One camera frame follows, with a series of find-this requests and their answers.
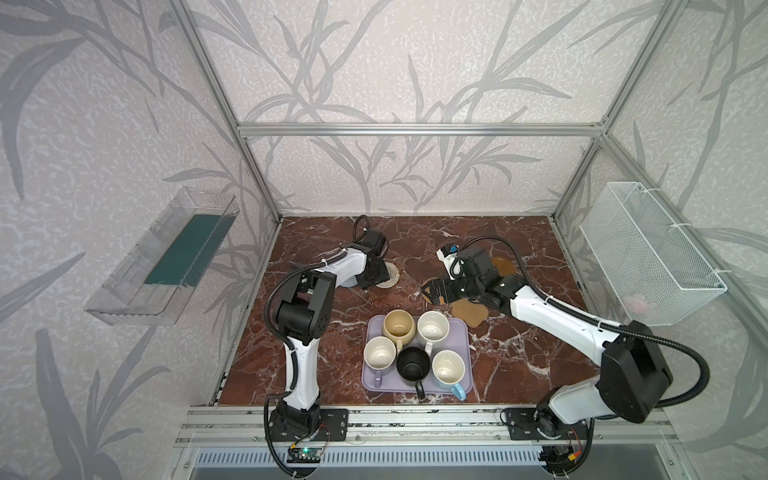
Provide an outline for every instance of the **transparent plastic container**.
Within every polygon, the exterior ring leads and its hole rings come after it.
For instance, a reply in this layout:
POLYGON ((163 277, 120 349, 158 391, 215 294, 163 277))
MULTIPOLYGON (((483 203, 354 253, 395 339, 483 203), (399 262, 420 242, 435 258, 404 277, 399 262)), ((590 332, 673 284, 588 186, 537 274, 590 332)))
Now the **transparent plastic container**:
POLYGON ((174 325, 239 212, 234 195, 183 187, 85 311, 110 325, 174 325))
POLYGON ((638 182, 609 182, 581 225, 627 315, 672 325, 727 290, 688 236, 638 182))

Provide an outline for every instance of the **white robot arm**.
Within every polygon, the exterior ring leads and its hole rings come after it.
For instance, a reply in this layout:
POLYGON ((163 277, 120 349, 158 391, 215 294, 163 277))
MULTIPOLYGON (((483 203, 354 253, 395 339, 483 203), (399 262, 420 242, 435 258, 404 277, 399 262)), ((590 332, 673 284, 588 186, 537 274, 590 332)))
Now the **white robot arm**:
POLYGON ((285 344, 286 391, 271 422, 280 424, 292 437, 306 437, 319 427, 317 353, 319 339, 330 322, 334 290, 352 277, 362 289, 389 280, 382 258, 385 245, 380 232, 366 230, 334 258, 323 260, 323 265, 289 273, 279 288, 274 333, 285 344))
POLYGON ((538 406, 540 424, 536 429, 543 436, 555 437, 565 425, 606 415, 643 422, 672 383, 672 374, 657 344, 657 340, 664 339, 654 337, 641 323, 624 326, 600 319, 544 294, 525 274, 517 250, 506 240, 479 237, 463 249, 456 245, 443 247, 438 258, 449 275, 431 280, 422 288, 433 304, 468 298, 551 333, 601 367, 600 375, 562 386, 538 406), (485 250, 469 247, 483 239, 508 244, 524 275, 502 278, 485 250))

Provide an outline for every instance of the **purple tray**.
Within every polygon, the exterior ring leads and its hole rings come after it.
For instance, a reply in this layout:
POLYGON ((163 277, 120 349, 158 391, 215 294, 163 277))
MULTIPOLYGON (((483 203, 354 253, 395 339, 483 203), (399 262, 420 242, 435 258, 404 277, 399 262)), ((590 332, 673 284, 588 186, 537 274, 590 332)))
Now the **purple tray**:
MULTIPOLYGON (((366 334, 366 343, 373 337, 381 336, 382 325, 384 324, 384 315, 376 315, 368 322, 368 332, 366 334)), ((413 317, 414 321, 418 322, 417 316, 413 317)), ((464 378, 459 385, 462 386, 465 392, 468 394, 472 391, 474 382, 472 381, 472 359, 469 356, 469 334, 467 331, 467 324, 463 320, 456 318, 448 318, 451 325, 451 331, 448 334, 448 338, 445 340, 445 345, 439 349, 432 351, 432 356, 440 350, 453 350, 458 353, 464 360, 464 364, 467 366, 467 371, 464 374, 464 378)), ((408 346, 419 345, 419 339, 414 339, 408 346)), ((374 379, 376 371, 362 363, 362 386, 372 392, 401 392, 401 393, 416 393, 416 389, 412 386, 406 385, 402 377, 397 373, 397 366, 392 364, 382 376, 382 385, 379 388, 374 386, 374 379)), ((430 371, 427 378, 422 382, 424 385, 424 393, 431 394, 443 394, 453 395, 448 390, 443 390, 435 384, 435 376, 430 371)))

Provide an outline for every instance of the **marble tabletop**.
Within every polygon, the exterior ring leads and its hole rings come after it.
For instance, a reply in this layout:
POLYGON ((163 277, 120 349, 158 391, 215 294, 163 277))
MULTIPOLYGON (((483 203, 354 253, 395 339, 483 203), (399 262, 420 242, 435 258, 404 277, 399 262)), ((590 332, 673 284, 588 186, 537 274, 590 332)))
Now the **marble tabletop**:
MULTIPOLYGON (((389 241, 386 260, 400 271, 392 288, 337 288, 333 315, 320 340, 318 383, 324 405, 417 403, 415 395, 369 392, 362 387, 362 349, 368 320, 393 309, 417 316, 431 310, 419 289, 445 275, 435 251, 447 243, 495 234, 518 246, 533 279, 547 293, 584 308, 576 281, 547 217, 371 217, 372 228, 389 241)), ((264 326, 266 295, 292 263, 309 263, 352 238, 349 217, 289 217, 283 222, 257 300, 248 319, 227 382, 222 405, 260 405, 270 392, 285 389, 282 343, 264 326)), ((501 243, 478 243, 494 257, 513 256, 501 243)), ((449 306, 437 307, 448 313, 449 306)), ((584 355, 527 323, 491 311, 469 329, 475 388, 467 403, 538 403, 551 389, 593 376, 584 355)), ((427 403, 455 403, 452 395, 430 395, 427 403)))

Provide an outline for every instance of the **leaf pattern wallpaper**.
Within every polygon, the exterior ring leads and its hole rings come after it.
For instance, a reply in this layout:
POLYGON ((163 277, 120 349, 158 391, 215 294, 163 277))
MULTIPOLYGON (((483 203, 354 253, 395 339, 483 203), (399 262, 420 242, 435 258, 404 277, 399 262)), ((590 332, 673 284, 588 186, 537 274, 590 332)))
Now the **leaf pattern wallpaper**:
MULTIPOLYGON (((688 2, 610 133, 768 307, 766 10, 765 0, 688 2)), ((585 198, 599 194, 605 181, 624 179, 611 162, 609 155, 598 156, 560 222, 598 308, 621 318, 621 306, 578 232, 588 211, 585 198)), ((750 338, 722 299, 657 330, 706 353, 713 368, 713 383, 701 397, 667 409, 699 477, 763 478, 768 470, 764 346, 750 338)), ((697 374, 676 353, 667 360, 677 380, 697 374)), ((674 388, 681 392, 685 386, 674 388)))
MULTIPOLYGON (((599 121, 662 3, 189 1, 240 122, 445 123, 599 121)), ((294 214, 548 214, 587 141, 249 139, 294 214)))
POLYGON ((0 2, 0 478, 157 477, 274 225, 164 2, 0 2), (83 309, 182 186, 240 215, 170 327, 83 309))

